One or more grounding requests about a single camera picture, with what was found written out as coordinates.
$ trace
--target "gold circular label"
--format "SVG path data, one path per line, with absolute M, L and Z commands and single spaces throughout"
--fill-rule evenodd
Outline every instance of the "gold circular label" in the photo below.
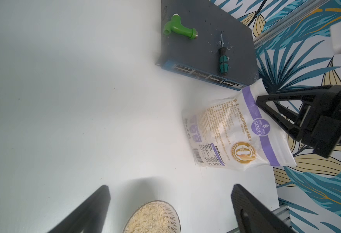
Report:
M 236 161 L 246 164 L 256 159 L 256 150 L 248 142 L 237 142 L 231 148 L 231 155 Z

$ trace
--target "green pipe fitting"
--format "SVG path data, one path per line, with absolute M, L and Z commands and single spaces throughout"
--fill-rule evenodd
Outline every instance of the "green pipe fitting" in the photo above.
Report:
M 164 25 L 163 33 L 165 35 L 169 35 L 171 31 L 180 35 L 185 35 L 191 40 L 198 38 L 198 32 L 196 31 L 196 29 L 190 29 L 183 26 L 181 24 L 181 17 L 178 14 L 174 14 L 171 20 Z

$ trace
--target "seeo logo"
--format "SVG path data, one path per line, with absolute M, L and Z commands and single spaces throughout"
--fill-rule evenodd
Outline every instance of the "seeo logo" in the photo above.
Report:
M 266 136 L 270 131 L 270 124 L 263 118 L 257 118 L 253 120 L 251 129 L 258 136 Z

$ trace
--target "bowl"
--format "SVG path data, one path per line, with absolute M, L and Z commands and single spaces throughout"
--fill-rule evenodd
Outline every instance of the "bowl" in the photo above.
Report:
M 144 206 L 150 204 L 150 203 L 157 203 L 158 205 L 160 205 L 163 208 L 163 214 L 165 215 L 165 217 L 167 218 L 167 225 L 168 225 L 168 229 L 170 232 L 172 233 L 181 233 L 181 224 L 179 223 L 179 217 L 178 214 L 176 212 L 176 210 L 173 208 L 173 206 L 171 206 L 171 204 L 165 202 L 165 201 L 150 201 L 144 205 L 142 205 L 141 207 L 139 207 L 133 214 L 132 216 L 129 218 L 129 220 L 127 221 L 123 233 L 125 233 L 126 227 L 128 226 L 130 220 L 133 218 L 133 216 Z

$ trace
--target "white tabletop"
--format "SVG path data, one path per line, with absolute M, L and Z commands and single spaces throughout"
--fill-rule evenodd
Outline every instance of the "white tabletop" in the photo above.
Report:
M 121 232 L 159 199 L 182 232 L 225 233 L 237 227 L 236 183 L 278 207 L 271 167 L 194 164 L 182 109 L 236 91 L 154 65 L 160 8 L 0 1 L 0 232 L 46 232 L 103 184 L 112 197 L 103 232 Z

